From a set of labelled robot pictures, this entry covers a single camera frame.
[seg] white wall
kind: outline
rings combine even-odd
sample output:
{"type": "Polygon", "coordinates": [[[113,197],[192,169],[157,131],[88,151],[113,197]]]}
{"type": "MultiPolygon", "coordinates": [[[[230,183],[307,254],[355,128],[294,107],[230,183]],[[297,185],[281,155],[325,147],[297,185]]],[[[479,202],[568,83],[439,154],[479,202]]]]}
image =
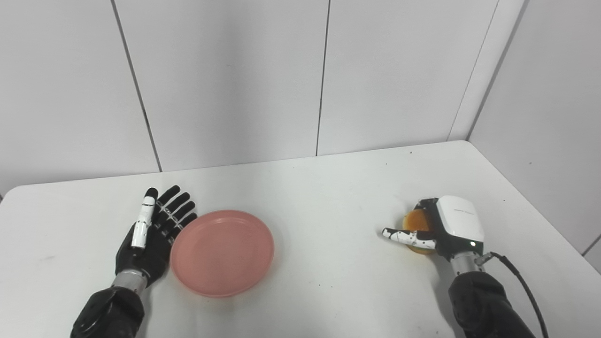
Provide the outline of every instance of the white wall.
{"type": "MultiPolygon", "coordinates": [[[[328,0],[116,6],[178,170],[314,156],[318,127],[319,153],[463,138],[521,2],[334,1],[325,74],[328,0]]],[[[0,193],[157,170],[110,1],[12,1],[0,28],[0,193]]]]}
{"type": "Polygon", "coordinates": [[[581,253],[601,235],[600,13],[530,1],[469,139],[581,253]]]}
{"type": "Polygon", "coordinates": [[[157,171],[111,3],[0,7],[0,194],[157,171]]]}
{"type": "Polygon", "coordinates": [[[475,111],[458,114],[475,65],[490,78],[521,3],[332,1],[319,153],[446,141],[456,121],[453,139],[465,140],[475,111]]]}

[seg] wall seam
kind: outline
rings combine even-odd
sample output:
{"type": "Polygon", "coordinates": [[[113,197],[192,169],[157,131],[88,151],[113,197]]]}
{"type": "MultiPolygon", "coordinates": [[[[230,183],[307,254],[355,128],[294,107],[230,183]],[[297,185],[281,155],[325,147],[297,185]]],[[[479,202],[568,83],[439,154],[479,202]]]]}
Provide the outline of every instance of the wall seam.
{"type": "Polygon", "coordinates": [[[588,248],[586,248],[583,252],[582,252],[582,257],[584,257],[589,251],[591,251],[591,249],[595,246],[595,244],[597,244],[599,242],[599,240],[601,239],[601,233],[599,234],[599,236],[597,236],[597,238],[591,243],[591,245],[588,246],[588,248]]]}
{"type": "Polygon", "coordinates": [[[530,0],[524,0],[524,3],[522,4],[522,8],[520,9],[520,13],[517,15],[516,23],[513,25],[513,28],[511,29],[511,33],[509,34],[509,38],[507,39],[507,44],[505,45],[505,48],[503,49],[503,52],[501,53],[499,62],[496,64],[495,71],[492,73],[492,77],[490,78],[488,87],[486,87],[486,91],[484,92],[482,101],[480,101],[480,106],[478,107],[478,111],[476,112],[476,116],[474,117],[474,121],[472,122],[472,126],[469,128],[469,132],[468,132],[468,136],[466,137],[466,141],[469,141],[469,138],[472,136],[472,133],[474,131],[474,127],[476,127],[476,123],[478,123],[478,119],[480,118],[480,113],[482,113],[482,109],[484,108],[484,104],[486,103],[486,100],[488,99],[490,90],[492,89],[492,86],[495,83],[496,77],[499,73],[499,69],[501,69],[501,65],[503,64],[503,61],[505,61],[505,56],[507,55],[509,46],[511,46],[511,43],[513,42],[513,37],[516,35],[516,31],[517,31],[520,23],[522,22],[524,12],[526,12],[526,8],[528,7],[529,2],[530,2],[530,0]]]}
{"type": "Polygon", "coordinates": [[[123,26],[121,25],[121,19],[119,18],[119,13],[117,11],[117,4],[115,3],[115,0],[111,0],[111,5],[113,8],[113,12],[115,13],[115,20],[117,21],[117,26],[119,28],[119,34],[121,35],[121,41],[123,42],[123,48],[125,50],[127,64],[129,65],[129,70],[132,73],[133,85],[136,88],[136,94],[138,95],[138,102],[140,103],[140,108],[142,109],[142,115],[144,116],[144,122],[146,123],[146,130],[148,131],[148,137],[150,139],[150,144],[152,145],[154,159],[156,160],[156,165],[159,169],[159,172],[163,172],[163,168],[160,164],[159,153],[156,150],[156,145],[154,143],[154,137],[152,134],[152,130],[150,129],[150,122],[148,120],[148,115],[146,114],[146,107],[144,106],[144,101],[142,100],[142,93],[140,92],[140,86],[138,85],[138,78],[136,77],[136,72],[133,69],[132,57],[129,54],[129,48],[127,47],[127,41],[125,40],[125,33],[123,32],[123,26]]]}
{"type": "Polygon", "coordinates": [[[474,62],[472,71],[469,73],[468,83],[465,84],[465,89],[463,90],[463,95],[461,95],[461,101],[459,101],[459,105],[457,106],[457,111],[455,112],[455,117],[453,118],[453,123],[451,124],[451,127],[449,128],[449,134],[447,135],[447,141],[451,137],[453,127],[455,126],[455,121],[457,120],[457,116],[459,115],[459,110],[461,110],[461,105],[463,104],[463,99],[465,98],[465,93],[468,92],[469,83],[472,81],[472,75],[474,75],[474,70],[476,69],[478,60],[480,59],[480,53],[482,53],[482,48],[484,47],[484,43],[486,42],[486,37],[488,36],[488,32],[490,30],[490,25],[492,24],[492,20],[495,18],[496,9],[499,7],[499,1],[500,0],[496,1],[495,9],[492,11],[492,15],[490,16],[490,21],[489,21],[488,27],[486,27],[486,32],[484,33],[484,38],[482,39],[482,44],[480,45],[480,49],[478,50],[478,55],[476,55],[476,61],[474,62]]]}
{"type": "Polygon", "coordinates": [[[322,125],[322,104],[323,104],[323,80],[326,76],[326,52],[328,51],[328,31],[330,28],[330,5],[332,0],[328,0],[328,15],[326,16],[326,38],[323,43],[323,64],[322,64],[322,88],[319,93],[319,114],[317,116],[317,139],[315,143],[315,156],[319,151],[319,132],[322,125]]]}

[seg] robotic finger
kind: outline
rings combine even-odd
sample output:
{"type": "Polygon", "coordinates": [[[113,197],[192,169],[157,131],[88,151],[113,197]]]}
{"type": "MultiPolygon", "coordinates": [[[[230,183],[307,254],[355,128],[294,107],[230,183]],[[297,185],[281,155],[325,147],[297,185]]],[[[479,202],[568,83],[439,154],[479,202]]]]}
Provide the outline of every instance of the robotic finger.
{"type": "Polygon", "coordinates": [[[384,228],[382,235],[395,242],[399,242],[420,249],[434,250],[436,240],[433,232],[429,231],[410,231],[384,228]]]}

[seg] orange object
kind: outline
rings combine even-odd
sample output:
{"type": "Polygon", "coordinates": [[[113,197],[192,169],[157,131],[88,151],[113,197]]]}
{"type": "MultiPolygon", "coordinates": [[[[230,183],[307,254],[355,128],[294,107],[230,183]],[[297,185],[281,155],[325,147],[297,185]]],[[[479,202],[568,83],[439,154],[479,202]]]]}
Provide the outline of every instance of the orange object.
{"type": "MultiPolygon", "coordinates": [[[[428,225],[428,219],[426,218],[426,212],[423,209],[415,209],[411,210],[405,218],[403,218],[403,230],[409,231],[430,231],[430,226],[428,225]]],[[[418,254],[433,254],[436,252],[435,250],[428,249],[420,249],[416,247],[412,247],[411,245],[407,245],[412,251],[418,254]]]]}

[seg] black cable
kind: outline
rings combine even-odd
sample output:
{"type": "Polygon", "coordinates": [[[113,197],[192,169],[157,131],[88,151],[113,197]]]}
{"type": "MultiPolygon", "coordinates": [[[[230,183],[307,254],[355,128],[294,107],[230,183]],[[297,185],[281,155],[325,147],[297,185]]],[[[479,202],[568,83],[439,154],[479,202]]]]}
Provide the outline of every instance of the black cable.
{"type": "Polygon", "coordinates": [[[520,281],[520,283],[522,283],[522,286],[523,286],[524,290],[526,291],[526,294],[528,295],[528,298],[530,298],[530,302],[532,303],[532,307],[534,308],[534,312],[536,312],[536,317],[538,317],[538,322],[540,323],[540,331],[543,332],[543,337],[544,338],[549,338],[549,334],[547,333],[547,326],[545,325],[545,320],[543,319],[543,314],[540,313],[540,309],[538,308],[538,304],[536,303],[536,300],[534,299],[534,295],[530,291],[530,288],[526,284],[526,281],[524,280],[524,278],[522,277],[522,275],[520,275],[520,272],[509,261],[509,259],[507,259],[507,257],[502,256],[502,255],[500,255],[498,253],[494,253],[492,251],[490,252],[490,254],[493,255],[493,256],[495,256],[495,257],[497,257],[501,261],[501,263],[503,263],[511,272],[513,272],[514,275],[516,275],[516,277],[520,281]]]}

